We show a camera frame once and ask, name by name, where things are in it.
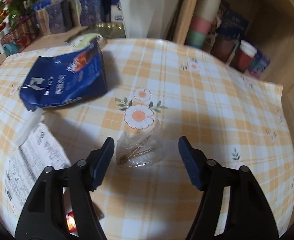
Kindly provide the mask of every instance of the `screw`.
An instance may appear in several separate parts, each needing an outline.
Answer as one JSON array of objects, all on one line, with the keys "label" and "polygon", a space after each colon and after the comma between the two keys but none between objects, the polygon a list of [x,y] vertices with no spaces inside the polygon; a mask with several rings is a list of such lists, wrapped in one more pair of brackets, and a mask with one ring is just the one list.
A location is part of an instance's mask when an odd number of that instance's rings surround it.
[{"label": "screw", "polygon": [[53,167],[52,167],[52,166],[47,166],[47,167],[44,169],[44,171],[45,171],[46,173],[50,173],[52,170],[53,170]]},{"label": "screw", "polygon": [[243,172],[249,172],[250,169],[247,167],[247,166],[241,166],[240,169],[243,171]]},{"label": "screw", "polygon": [[209,166],[215,166],[217,164],[217,162],[215,160],[210,159],[210,160],[207,160],[207,164]]},{"label": "screw", "polygon": [[77,165],[78,165],[79,167],[83,167],[83,166],[86,165],[86,161],[85,161],[85,160],[80,160],[80,161],[77,162]]}]

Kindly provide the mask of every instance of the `stack of cups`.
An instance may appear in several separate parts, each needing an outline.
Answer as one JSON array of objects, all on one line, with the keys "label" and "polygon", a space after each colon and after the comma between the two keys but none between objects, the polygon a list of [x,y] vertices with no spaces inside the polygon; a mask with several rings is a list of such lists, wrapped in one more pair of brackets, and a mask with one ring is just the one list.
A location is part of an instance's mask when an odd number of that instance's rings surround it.
[{"label": "stack of cups", "polygon": [[241,72],[244,72],[253,61],[256,54],[257,49],[253,45],[246,41],[240,41],[240,48],[232,60],[231,66]]},{"label": "stack of cups", "polygon": [[198,0],[186,37],[186,45],[200,49],[215,19],[221,0]]}]

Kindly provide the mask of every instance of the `teal object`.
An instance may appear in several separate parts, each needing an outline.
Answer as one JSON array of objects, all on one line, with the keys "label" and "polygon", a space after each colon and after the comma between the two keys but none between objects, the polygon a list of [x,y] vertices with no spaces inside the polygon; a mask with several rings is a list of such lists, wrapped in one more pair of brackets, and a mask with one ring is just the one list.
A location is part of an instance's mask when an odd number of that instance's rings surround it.
[{"label": "teal object", "polygon": [[205,42],[205,39],[206,35],[189,29],[185,44],[200,49]]}]

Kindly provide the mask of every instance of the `clear plastic bag of screws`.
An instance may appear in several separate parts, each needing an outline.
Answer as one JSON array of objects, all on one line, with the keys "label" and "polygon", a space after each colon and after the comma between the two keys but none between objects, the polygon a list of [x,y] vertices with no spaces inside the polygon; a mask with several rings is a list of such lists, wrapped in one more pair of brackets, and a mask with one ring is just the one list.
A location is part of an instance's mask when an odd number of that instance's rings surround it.
[{"label": "clear plastic bag of screws", "polygon": [[121,168],[143,168],[160,162],[164,157],[158,119],[152,127],[129,135],[125,131],[117,141],[116,161]]}]

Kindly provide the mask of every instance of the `checkered tablecloth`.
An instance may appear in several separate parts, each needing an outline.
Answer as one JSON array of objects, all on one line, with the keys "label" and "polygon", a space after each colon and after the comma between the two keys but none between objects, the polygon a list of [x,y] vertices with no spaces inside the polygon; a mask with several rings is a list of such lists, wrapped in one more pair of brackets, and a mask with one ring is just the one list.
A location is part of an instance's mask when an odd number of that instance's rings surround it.
[{"label": "checkered tablecloth", "polygon": [[[14,152],[15,134],[30,115],[19,99],[19,86],[38,56],[70,51],[63,46],[20,53],[0,67],[0,219],[12,233],[18,217],[8,204],[4,164]],[[281,86],[165,41],[110,40],[103,55],[109,92],[47,110],[45,123],[74,163],[100,148],[107,136],[117,141],[125,129],[138,132],[160,120],[164,160],[146,169],[120,171],[113,157],[103,185],[92,193],[105,215],[101,224],[108,239],[185,239],[202,193],[191,185],[178,153],[182,135],[223,166],[249,166],[280,234],[285,232],[294,203],[294,153]],[[225,188],[216,233],[224,229],[228,194]]]}]

